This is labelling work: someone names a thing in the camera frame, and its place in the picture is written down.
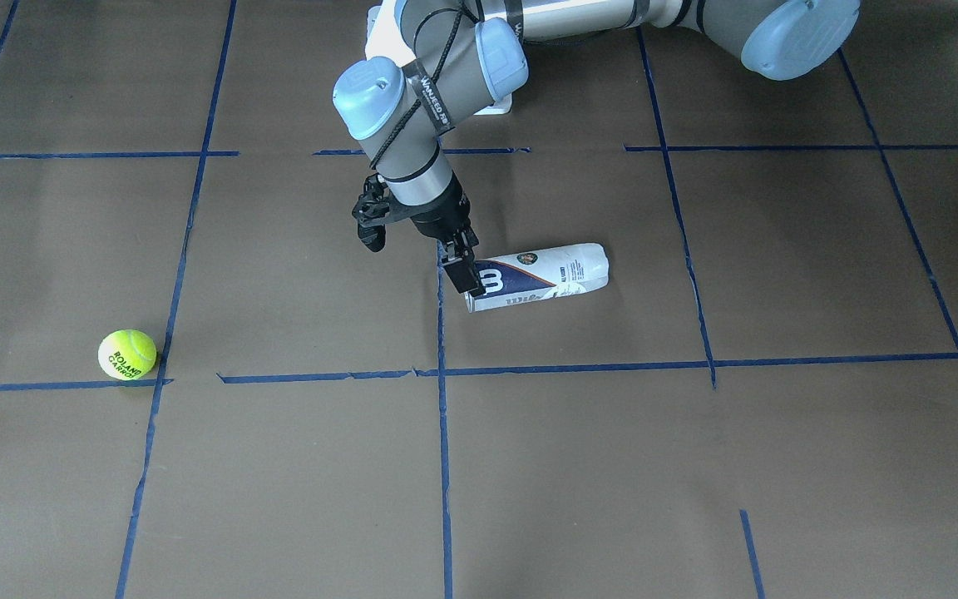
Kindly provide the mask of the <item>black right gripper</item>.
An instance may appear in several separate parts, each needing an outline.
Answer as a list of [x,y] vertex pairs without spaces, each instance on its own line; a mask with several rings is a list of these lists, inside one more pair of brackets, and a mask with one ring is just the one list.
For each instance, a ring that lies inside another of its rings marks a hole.
[[472,230],[471,202],[460,186],[449,186],[435,201],[419,207],[409,220],[422,235],[441,241],[438,259],[457,293],[480,297],[486,293],[476,265],[478,238]]

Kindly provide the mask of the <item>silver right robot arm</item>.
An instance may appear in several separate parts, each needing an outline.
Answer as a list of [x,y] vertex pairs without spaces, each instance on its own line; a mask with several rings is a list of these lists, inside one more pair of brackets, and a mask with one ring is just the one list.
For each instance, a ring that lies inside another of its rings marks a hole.
[[368,15],[365,57],[338,77],[332,101],[368,157],[353,208],[358,238],[383,250],[389,224],[410,220],[437,240],[457,292],[481,295],[469,200],[442,151],[461,122],[529,78],[529,46],[563,47],[651,24],[685,27],[769,80],[799,78],[854,30],[858,1],[384,1]]

